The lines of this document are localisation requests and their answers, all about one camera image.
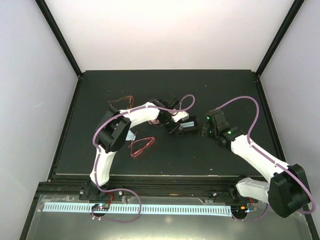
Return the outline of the black glasses case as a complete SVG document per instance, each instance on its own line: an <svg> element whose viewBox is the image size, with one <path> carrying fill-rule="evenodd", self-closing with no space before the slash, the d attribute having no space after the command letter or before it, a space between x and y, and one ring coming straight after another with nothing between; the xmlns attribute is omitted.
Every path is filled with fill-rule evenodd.
<svg viewBox="0 0 320 240"><path fill-rule="evenodd" d="M180 123L186 123L186 122L194 122L194 127L184 128L183 135L186 135L186 134L189 134L189 133L197 133L199 131L197 117L195 115L194 116L190 116L189 119L187 119L187 120L184 120L184 121L181 120L180 121Z"/></svg>

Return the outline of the red frame sunglasses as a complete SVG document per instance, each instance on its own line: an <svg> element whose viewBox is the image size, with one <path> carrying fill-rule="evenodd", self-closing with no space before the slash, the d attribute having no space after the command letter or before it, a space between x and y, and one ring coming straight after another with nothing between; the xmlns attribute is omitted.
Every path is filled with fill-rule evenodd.
<svg viewBox="0 0 320 240"><path fill-rule="evenodd" d="M133 135L133 139L131 140L128 148L130 149L130 156L132 158L136 158L139 156L145 149L151 147L156 138L154 136L137 138L138 132L136 131Z"/></svg>

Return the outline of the light blue cleaning cloth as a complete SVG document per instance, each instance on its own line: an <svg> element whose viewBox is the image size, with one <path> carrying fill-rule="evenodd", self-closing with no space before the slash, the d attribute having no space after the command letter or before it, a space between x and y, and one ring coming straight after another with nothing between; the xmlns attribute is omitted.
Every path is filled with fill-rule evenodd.
<svg viewBox="0 0 320 240"><path fill-rule="evenodd" d="M183 128L191 128L191 127L194 127L194 126L195 126L195 122L194 122L194 121L183 122L183 123L180 123L180 125L181 125Z"/></svg>

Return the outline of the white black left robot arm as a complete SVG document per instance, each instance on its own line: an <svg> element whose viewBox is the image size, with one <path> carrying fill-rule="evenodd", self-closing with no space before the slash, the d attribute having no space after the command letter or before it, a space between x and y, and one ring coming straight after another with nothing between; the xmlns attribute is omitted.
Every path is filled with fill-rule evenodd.
<svg viewBox="0 0 320 240"><path fill-rule="evenodd" d="M110 170L116 153L127 141L128 133L137 125L156 123L166 127L175 136L180 134L181 126L190 118L189 107L176 109L182 102L174 99L170 104L152 99L134 108L118 110L111 107L102 117L92 137L96 149L95 161L89 175L89 193L97 200L103 199L111 190L106 184L110 180Z"/></svg>

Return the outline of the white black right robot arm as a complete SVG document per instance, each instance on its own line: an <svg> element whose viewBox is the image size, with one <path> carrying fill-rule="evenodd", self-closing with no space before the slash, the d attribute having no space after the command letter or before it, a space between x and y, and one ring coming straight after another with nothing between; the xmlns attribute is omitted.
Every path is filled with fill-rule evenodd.
<svg viewBox="0 0 320 240"><path fill-rule="evenodd" d="M239 127L231 127L221 109L206 113L201 135L241 157L264 177L263 181L245 177L228 187L230 200L238 202L244 197L264 202L282 218L315 203L305 170L299 164L289 165L281 161Z"/></svg>

